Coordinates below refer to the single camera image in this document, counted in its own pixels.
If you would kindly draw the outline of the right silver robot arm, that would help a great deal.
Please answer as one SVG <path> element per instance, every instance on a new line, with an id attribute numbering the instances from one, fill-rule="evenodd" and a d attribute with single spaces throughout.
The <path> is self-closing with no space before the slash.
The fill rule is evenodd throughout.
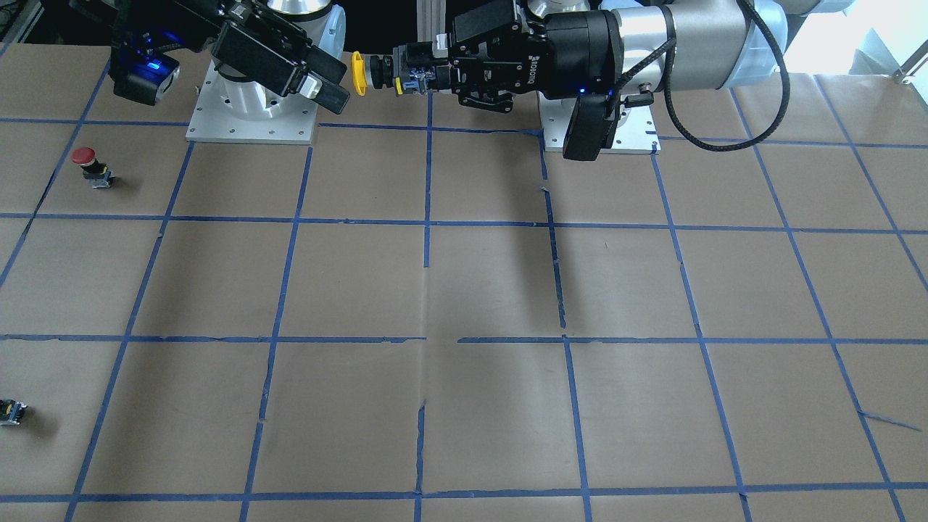
<path id="1" fill-rule="evenodd" d="M 322 50 L 309 24 L 339 13 L 331 1 L 70 1 L 67 7 L 107 30 L 109 76 L 120 98 L 154 106 L 180 72 L 169 52 L 209 51 L 231 70 L 285 98 L 298 94 L 339 115 L 339 51 Z"/>

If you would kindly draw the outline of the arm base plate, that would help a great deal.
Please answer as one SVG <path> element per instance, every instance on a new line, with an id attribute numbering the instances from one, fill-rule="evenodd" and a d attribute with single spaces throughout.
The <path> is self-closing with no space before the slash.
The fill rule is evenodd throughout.
<path id="1" fill-rule="evenodd" d="M 315 100 L 279 96 L 259 83 L 233 82 L 210 63 L 186 132 L 198 143 L 288 144 L 314 141 Z"/>
<path id="2" fill-rule="evenodd" d="M 544 149 L 569 161 L 592 162 L 602 153 L 651 154 L 662 148 L 656 132 L 650 83 L 632 83 L 612 112 L 606 95 L 580 93 L 575 99 L 538 96 Z"/>

